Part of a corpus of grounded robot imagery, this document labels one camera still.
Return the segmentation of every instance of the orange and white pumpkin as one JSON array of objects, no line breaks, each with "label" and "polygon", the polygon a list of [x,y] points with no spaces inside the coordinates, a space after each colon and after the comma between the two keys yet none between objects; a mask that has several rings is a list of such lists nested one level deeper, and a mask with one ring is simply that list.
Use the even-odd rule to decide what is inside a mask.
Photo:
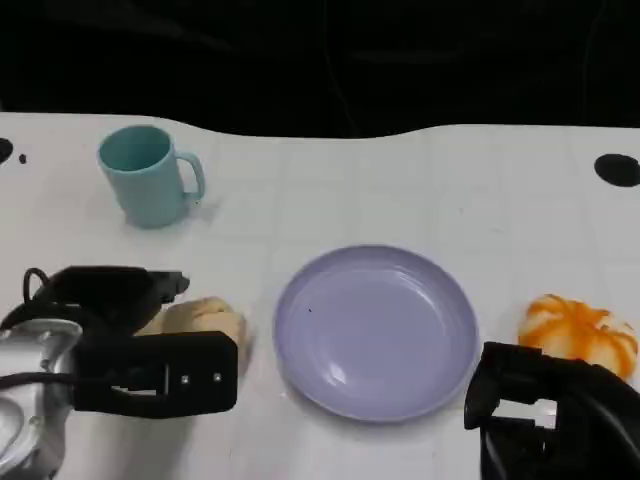
[{"label": "orange and white pumpkin", "polygon": [[638,342],[628,323],[557,295],[544,295],[529,306],[518,343],[552,357],[602,365],[624,380],[636,368]]}]

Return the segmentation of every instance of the black dot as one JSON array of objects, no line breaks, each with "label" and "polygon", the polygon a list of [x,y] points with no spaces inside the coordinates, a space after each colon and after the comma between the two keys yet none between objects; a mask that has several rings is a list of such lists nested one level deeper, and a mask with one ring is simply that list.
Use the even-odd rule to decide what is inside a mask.
[{"label": "black dot", "polygon": [[13,143],[6,138],[0,138],[0,165],[7,161],[13,153]]},{"label": "black dot", "polygon": [[594,167],[598,176],[611,185],[617,187],[640,185],[640,165],[633,157],[607,153],[598,157]]}]

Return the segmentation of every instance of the white table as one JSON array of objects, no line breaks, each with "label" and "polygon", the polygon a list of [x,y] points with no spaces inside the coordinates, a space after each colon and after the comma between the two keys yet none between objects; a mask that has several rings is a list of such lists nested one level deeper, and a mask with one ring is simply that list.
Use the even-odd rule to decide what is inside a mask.
[{"label": "white table", "polygon": [[[165,128],[202,160],[209,193],[188,221],[161,231],[123,222],[96,147],[135,123]],[[153,118],[4,113],[0,136],[16,147],[0,166],[4,311],[20,302],[27,267],[141,265],[183,270],[184,299],[219,295],[256,335],[234,410],[163,422],[74,414],[61,480],[478,478],[462,396],[432,417],[373,427],[284,386],[273,304],[293,271],[338,246],[389,243],[435,260],[468,293],[485,340],[513,340],[523,305],[547,292],[610,308],[640,331],[640,188],[593,170],[603,153],[640,158],[637,131],[450,126],[270,139]]]}]

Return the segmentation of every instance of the plate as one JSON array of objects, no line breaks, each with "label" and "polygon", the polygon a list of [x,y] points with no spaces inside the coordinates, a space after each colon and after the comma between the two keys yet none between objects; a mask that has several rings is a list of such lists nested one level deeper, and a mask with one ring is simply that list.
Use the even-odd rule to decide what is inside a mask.
[{"label": "plate", "polygon": [[365,245],[329,252],[282,293],[274,343],[284,376],[338,415],[407,420],[450,401],[479,353],[471,304],[424,257]]}]

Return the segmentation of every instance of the mug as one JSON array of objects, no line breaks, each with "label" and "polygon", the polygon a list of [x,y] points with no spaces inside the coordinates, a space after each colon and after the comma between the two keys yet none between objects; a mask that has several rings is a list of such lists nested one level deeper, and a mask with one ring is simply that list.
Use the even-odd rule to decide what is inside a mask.
[{"label": "mug", "polygon": [[[167,132],[134,125],[105,138],[98,149],[100,167],[113,188],[127,221],[159,228],[183,218],[189,203],[204,196],[202,165],[193,153],[176,151]],[[188,162],[198,190],[185,192],[178,159]]]}]

